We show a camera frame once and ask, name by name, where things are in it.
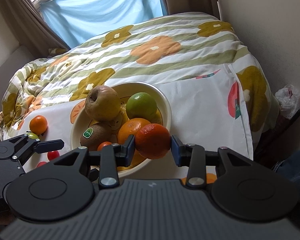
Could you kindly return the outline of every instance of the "white plastic bag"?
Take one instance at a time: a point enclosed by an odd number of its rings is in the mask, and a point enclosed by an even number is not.
[[[293,85],[279,89],[275,97],[279,101],[281,115],[287,119],[291,119],[300,109],[300,92]]]

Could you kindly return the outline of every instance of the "kiwi sticker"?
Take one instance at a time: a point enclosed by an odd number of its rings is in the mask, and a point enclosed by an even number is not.
[[[93,133],[93,128],[89,127],[84,133],[83,133],[83,137],[85,138],[90,138],[90,136],[92,135]]]

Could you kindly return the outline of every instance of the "green lime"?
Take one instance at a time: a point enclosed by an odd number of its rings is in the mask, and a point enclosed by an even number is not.
[[[126,112],[130,119],[144,118],[149,120],[157,112],[157,103],[148,93],[136,93],[128,99]]]
[[[35,133],[33,133],[33,132],[27,132],[26,133],[27,135],[28,135],[28,137],[29,138],[31,138],[31,139],[39,139],[39,136],[37,136]]]

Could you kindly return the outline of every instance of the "red cherry tomato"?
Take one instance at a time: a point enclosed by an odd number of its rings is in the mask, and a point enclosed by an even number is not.
[[[49,161],[52,161],[55,158],[58,158],[60,153],[58,151],[48,152],[47,157]]]
[[[37,168],[39,168],[40,166],[42,165],[45,165],[47,162],[39,162],[38,165],[37,165]]]
[[[100,151],[104,146],[110,145],[112,142],[103,142],[98,146],[97,151]]]

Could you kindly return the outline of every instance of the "striped blanket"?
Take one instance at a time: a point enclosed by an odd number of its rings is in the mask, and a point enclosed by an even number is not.
[[[2,100],[2,139],[16,135],[30,112],[85,98],[97,85],[209,76],[222,64],[231,64],[237,73],[251,131],[260,134],[265,124],[275,122],[269,113],[277,110],[271,111],[276,103],[259,63],[229,23],[193,12],[125,26],[60,56],[26,64],[11,78]]]

